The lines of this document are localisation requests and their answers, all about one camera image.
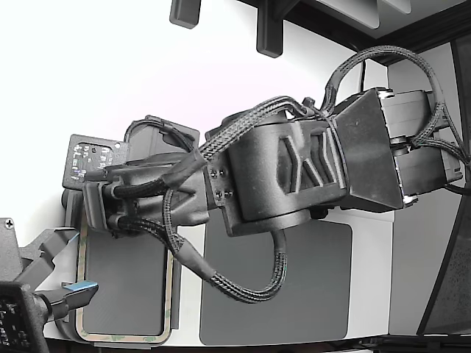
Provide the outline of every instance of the white table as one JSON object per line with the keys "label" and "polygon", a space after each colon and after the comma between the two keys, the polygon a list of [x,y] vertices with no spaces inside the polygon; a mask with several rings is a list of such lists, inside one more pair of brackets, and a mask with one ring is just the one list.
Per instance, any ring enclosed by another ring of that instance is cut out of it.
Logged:
{"label": "white table", "polygon": [[[330,211],[327,221],[349,224],[353,231],[350,310],[347,338],[385,335],[389,330],[392,275],[392,224],[394,213],[374,214],[356,210]],[[205,226],[182,227],[180,233],[203,253]],[[61,282],[75,282],[77,243],[70,243],[55,259],[56,269],[40,286],[55,289]],[[366,281],[374,279],[375,289]],[[165,346],[201,346],[199,319],[202,281],[188,269],[182,271],[180,328]],[[44,329],[47,338],[64,339],[54,323]]]}

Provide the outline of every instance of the metal bracket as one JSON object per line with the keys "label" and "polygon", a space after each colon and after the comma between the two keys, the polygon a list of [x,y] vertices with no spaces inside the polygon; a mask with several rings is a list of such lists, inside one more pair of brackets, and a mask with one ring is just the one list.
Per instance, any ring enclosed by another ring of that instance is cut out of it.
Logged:
{"label": "metal bracket", "polygon": [[257,19],[257,51],[269,57],[283,53],[283,19],[300,0],[260,0]]}
{"label": "metal bracket", "polygon": [[170,22],[188,29],[194,28],[199,22],[201,0],[172,0]]}
{"label": "metal bracket", "polygon": [[46,229],[18,248],[11,218],[0,218],[0,281],[23,282],[36,289],[54,270],[55,258],[79,233],[74,228]]}

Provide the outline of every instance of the gray mat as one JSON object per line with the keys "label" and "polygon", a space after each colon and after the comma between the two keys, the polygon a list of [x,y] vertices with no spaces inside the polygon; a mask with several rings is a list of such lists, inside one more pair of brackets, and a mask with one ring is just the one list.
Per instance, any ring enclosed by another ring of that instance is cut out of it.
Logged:
{"label": "gray mat", "polygon": [[[286,230],[288,273],[277,297],[242,304],[203,285],[201,341],[208,346],[303,343],[347,333],[352,230],[310,221]],[[205,258],[240,285],[260,289],[273,266],[271,235],[226,236],[220,211],[210,214]]]}
{"label": "gray mat", "polygon": [[160,335],[167,261],[162,243],[150,235],[113,239],[92,231],[87,239],[85,278],[98,282],[99,291],[84,308],[85,331]]}

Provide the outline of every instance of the screw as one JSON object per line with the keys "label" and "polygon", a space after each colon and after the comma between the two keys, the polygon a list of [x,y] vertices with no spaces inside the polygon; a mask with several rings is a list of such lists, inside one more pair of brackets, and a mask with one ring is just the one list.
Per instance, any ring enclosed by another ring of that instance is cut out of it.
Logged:
{"label": "screw", "polygon": [[13,220],[11,218],[8,218],[6,221],[5,221],[5,228],[7,229],[13,229],[13,227],[15,226],[15,224],[13,223]]}

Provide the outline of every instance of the white backdrop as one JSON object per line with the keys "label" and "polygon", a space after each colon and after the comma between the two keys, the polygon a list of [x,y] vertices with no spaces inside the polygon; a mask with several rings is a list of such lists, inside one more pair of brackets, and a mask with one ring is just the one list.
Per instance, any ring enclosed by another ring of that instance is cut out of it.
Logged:
{"label": "white backdrop", "polygon": [[[278,95],[321,101],[352,52],[285,24],[282,57],[255,50],[256,10],[203,0],[199,25],[170,24],[171,0],[0,1],[0,215],[21,245],[60,226],[71,134],[121,140],[132,120],[158,115],[202,132]],[[358,87],[356,68],[340,99]],[[366,86],[387,85],[369,63]]]}

